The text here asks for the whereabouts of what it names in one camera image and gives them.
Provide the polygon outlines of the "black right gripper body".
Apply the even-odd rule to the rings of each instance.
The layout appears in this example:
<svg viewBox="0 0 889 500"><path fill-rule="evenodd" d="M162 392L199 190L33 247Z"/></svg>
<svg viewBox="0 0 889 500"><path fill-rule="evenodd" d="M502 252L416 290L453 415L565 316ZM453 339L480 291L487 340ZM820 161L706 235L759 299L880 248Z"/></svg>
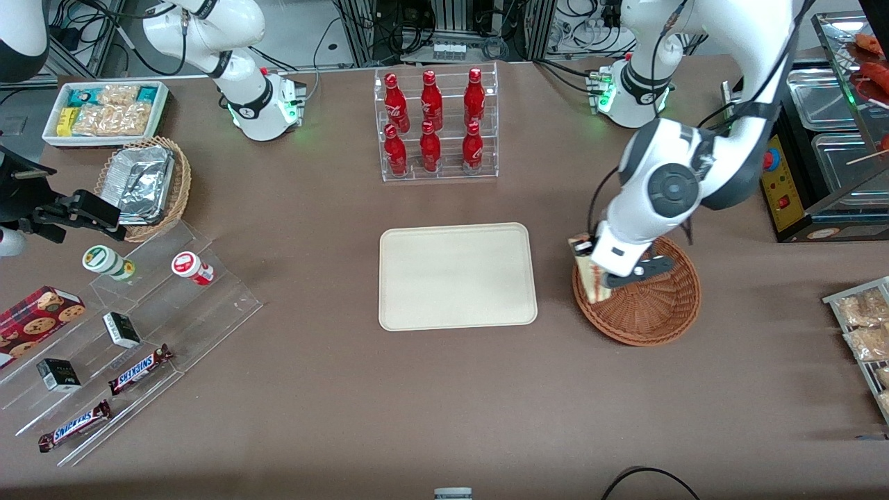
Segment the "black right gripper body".
<svg viewBox="0 0 889 500"><path fill-rule="evenodd" d="M47 178L3 178L1 183L1 225L8 230L35 234L40 224L32 218L36 208L51 203L51 188Z"/></svg>

